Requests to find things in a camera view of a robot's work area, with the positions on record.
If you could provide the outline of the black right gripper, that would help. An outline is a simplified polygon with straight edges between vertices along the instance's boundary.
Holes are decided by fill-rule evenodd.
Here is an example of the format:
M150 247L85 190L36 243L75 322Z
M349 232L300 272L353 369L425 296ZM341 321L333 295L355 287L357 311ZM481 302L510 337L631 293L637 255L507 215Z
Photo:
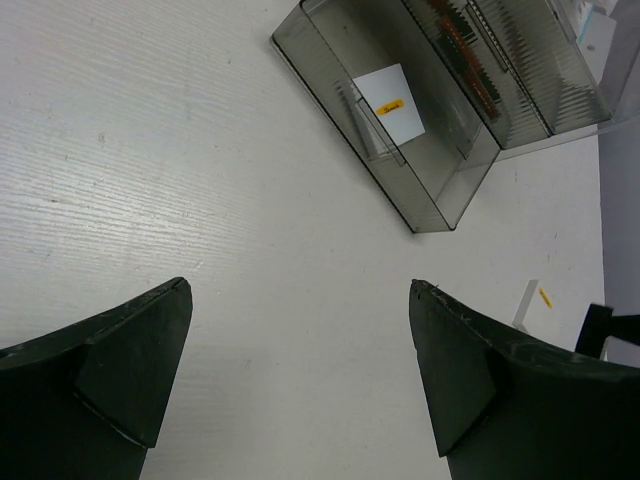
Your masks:
M615 316L612 308L591 304L582 324L575 352L601 359L606 341L610 337L639 346L639 316Z

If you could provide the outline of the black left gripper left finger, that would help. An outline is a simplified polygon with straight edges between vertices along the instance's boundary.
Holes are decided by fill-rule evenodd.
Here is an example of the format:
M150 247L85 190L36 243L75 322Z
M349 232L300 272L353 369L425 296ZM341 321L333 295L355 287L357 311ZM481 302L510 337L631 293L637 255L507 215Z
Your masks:
M192 318L173 278L1 351L4 479L137 479L157 444Z

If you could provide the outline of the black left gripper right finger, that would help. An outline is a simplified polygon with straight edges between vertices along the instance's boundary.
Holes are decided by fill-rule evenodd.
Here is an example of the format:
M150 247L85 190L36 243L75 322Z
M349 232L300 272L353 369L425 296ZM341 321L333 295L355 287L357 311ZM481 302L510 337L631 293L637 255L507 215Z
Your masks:
M438 454L455 479L635 479L639 371L487 317L424 280L409 321Z

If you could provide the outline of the white blue sachet packet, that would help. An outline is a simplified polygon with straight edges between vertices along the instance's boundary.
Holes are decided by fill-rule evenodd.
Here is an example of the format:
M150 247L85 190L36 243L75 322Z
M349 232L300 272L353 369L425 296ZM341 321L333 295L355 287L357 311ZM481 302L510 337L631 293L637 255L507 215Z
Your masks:
M579 45L584 44L592 26L611 16L617 3L618 0L568 2L567 15Z

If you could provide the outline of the clear acrylic makeup organizer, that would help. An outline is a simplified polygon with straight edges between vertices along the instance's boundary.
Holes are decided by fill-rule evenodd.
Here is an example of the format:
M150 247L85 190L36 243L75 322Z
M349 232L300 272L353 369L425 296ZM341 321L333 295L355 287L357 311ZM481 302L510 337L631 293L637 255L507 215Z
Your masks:
M454 230L498 160L639 118L639 5L576 42L569 1L449 1L492 80L492 121L437 43L429 1L301 1L271 40L415 233ZM425 133L396 145L354 79L399 63Z

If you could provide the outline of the white pad with yellow stick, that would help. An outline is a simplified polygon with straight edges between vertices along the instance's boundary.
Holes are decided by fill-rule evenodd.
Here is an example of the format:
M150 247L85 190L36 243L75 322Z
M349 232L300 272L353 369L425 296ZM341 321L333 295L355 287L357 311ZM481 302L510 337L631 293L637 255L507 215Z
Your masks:
M356 77L354 83L396 145L403 145L425 133L399 63Z

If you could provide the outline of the red lip gloss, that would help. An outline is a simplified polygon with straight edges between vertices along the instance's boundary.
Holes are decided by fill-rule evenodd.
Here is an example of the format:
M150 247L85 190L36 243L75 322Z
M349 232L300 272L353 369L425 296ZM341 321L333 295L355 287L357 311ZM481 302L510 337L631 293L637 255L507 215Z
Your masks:
M430 0L429 5L437 14L437 43L442 52L486 116L496 120L500 116L496 105L500 94L470 46L476 36L469 22L449 1Z

